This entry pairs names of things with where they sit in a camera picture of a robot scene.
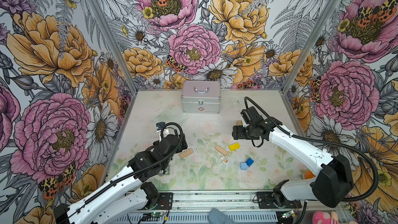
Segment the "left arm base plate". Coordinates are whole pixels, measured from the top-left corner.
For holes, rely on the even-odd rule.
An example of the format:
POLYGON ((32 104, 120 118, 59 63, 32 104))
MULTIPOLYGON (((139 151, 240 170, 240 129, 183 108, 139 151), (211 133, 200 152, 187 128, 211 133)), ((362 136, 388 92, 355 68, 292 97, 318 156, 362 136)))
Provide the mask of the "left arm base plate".
POLYGON ((153 209, 162 211, 171 210, 173 205, 173 196, 174 194, 172 192, 161 192, 153 209))

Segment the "natural wood block numbered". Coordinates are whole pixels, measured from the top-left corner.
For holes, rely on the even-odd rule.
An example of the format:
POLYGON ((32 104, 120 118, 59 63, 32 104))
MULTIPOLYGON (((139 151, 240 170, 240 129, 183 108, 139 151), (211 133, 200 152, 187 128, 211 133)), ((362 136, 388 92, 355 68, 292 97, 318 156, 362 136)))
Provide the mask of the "natural wood block numbered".
POLYGON ((215 150, 218 151, 218 152, 220 152, 223 156, 227 156, 227 154, 228 154, 228 151, 225 150, 224 148, 222 148, 222 147, 219 146, 219 145, 216 145, 216 146, 215 146, 215 150))

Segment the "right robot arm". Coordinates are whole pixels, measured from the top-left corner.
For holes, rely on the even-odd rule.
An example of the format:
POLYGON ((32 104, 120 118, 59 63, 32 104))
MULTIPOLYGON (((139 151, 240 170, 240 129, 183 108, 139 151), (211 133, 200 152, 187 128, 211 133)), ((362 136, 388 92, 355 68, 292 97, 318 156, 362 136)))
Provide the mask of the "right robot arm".
POLYGON ((294 156, 314 175, 311 179, 280 182, 273 189, 274 204, 286 206, 295 200, 319 201, 327 207, 336 207, 353 188, 350 163, 342 155, 334 156, 312 144, 296 138, 273 117, 264 119, 254 107, 242 110, 242 123, 235 125, 235 140, 269 141, 294 156))

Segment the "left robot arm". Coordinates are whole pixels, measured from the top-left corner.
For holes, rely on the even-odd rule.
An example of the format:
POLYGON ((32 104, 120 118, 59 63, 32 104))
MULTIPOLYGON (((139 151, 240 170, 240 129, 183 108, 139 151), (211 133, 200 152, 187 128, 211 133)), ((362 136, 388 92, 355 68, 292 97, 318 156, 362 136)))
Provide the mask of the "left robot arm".
POLYGON ((174 154, 185 149, 182 129, 161 130, 160 140, 137 153, 110 181, 74 204, 56 207, 56 223, 110 224, 130 211, 152 208, 159 192, 148 179, 166 171, 174 154))

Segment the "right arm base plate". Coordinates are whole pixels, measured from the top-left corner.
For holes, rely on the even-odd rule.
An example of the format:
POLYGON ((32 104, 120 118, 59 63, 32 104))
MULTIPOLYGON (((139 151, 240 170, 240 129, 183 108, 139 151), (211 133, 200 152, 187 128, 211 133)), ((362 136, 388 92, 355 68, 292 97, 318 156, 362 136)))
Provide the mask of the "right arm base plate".
POLYGON ((285 197, 276 192, 256 192, 253 203, 257 203, 260 209, 300 209, 300 201, 288 201, 285 197))

